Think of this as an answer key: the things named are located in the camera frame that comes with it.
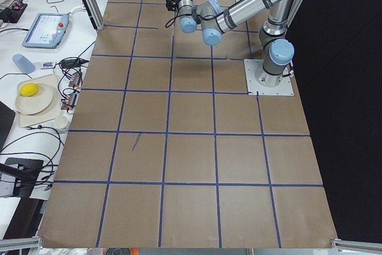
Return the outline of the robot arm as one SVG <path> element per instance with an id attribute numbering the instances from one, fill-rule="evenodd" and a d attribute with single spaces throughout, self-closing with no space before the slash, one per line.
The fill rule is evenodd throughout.
<path id="1" fill-rule="evenodd" d="M 168 10 L 177 13 L 184 33 L 202 29 L 202 39 L 209 46 L 220 43 L 224 33 L 236 29 L 253 18 L 259 23 L 258 35 L 264 60 L 255 70 L 255 80 L 265 87 L 276 87 L 286 77 L 285 68 L 294 57 L 294 46 L 285 34 L 301 0 L 238 0 L 222 9 L 218 0 L 196 5 L 193 0 L 167 0 Z"/>

